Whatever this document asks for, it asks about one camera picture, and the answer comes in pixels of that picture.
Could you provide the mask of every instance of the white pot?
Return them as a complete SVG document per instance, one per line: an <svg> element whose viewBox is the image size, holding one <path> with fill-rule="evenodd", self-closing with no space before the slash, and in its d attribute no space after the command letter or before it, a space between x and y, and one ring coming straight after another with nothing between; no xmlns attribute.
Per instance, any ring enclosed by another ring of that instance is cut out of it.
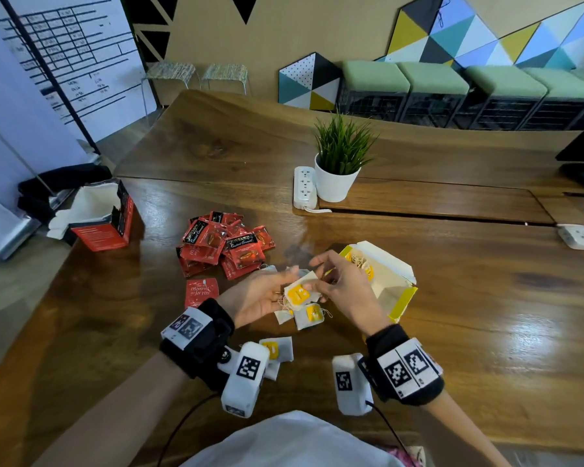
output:
<svg viewBox="0 0 584 467"><path fill-rule="evenodd" d="M318 196L324 201L330 203L341 202L348 195L348 190L352 187L352 183L359 175L359 169L354 174L349 175L335 175L325 172L318 165L318 154L314 157L315 173L314 179L316 180L316 191Z"/></svg>

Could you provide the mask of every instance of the whiteboard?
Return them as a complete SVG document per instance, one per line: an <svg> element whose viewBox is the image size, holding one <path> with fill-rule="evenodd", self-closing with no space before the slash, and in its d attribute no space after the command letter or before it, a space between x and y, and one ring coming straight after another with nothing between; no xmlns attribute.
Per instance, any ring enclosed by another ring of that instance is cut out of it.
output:
<svg viewBox="0 0 584 467"><path fill-rule="evenodd" d="M156 100L120 0L9 0L93 140L151 113ZM0 37L71 133L84 139L0 3Z"/></svg>

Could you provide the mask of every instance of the floor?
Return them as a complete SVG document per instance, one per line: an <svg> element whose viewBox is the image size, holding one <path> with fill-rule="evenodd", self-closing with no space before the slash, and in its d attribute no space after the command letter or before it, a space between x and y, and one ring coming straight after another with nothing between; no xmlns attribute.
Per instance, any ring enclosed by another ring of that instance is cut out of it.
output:
<svg viewBox="0 0 584 467"><path fill-rule="evenodd" d="M99 141L103 164L111 170L155 122L160 112ZM69 254L70 247L38 232L6 262L0 262L0 361L28 321ZM501 447L514 467L584 467L584 456Z"/></svg>

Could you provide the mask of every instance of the metal stool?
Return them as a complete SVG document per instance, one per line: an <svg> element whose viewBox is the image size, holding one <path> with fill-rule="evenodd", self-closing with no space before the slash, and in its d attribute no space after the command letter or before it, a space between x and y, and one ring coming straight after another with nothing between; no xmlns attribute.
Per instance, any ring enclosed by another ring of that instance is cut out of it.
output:
<svg viewBox="0 0 584 467"><path fill-rule="evenodd" d="M435 127L449 125L469 91L467 82L445 64L397 64L411 83L411 91L400 122Z"/></svg>
<svg viewBox="0 0 584 467"><path fill-rule="evenodd" d="M584 114L584 80L566 70L527 67L530 77L547 87L547 95L519 129L524 131L567 131Z"/></svg>
<svg viewBox="0 0 584 467"><path fill-rule="evenodd" d="M145 116L147 116L147 104L145 101L145 91L142 83L146 80L180 80L184 82L186 89L190 83L190 79L193 74L197 76L199 80L199 89L201 90L201 79L197 73L197 69L193 64L184 64L179 62L156 62L151 66L143 78L140 81L140 92L142 93L142 103L145 107Z"/></svg>
<svg viewBox="0 0 584 467"><path fill-rule="evenodd" d="M461 129L515 131L547 94L514 65L472 66L463 76L472 88L454 116Z"/></svg>
<svg viewBox="0 0 584 467"><path fill-rule="evenodd" d="M208 81L208 90L210 89L210 80L230 80L239 81L247 94L247 83L249 83L249 70L240 64L210 64L203 74L203 80Z"/></svg>
<svg viewBox="0 0 584 467"><path fill-rule="evenodd" d="M390 62L353 60L342 65L337 109L343 114L398 121L410 84Z"/></svg>

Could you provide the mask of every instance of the white shirt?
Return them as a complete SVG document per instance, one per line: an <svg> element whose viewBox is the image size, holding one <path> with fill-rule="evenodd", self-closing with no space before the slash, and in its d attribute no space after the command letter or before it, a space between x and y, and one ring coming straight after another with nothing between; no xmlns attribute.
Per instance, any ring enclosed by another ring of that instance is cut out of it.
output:
<svg viewBox="0 0 584 467"><path fill-rule="evenodd" d="M301 411L236 431L181 467L404 467L392 455Z"/></svg>

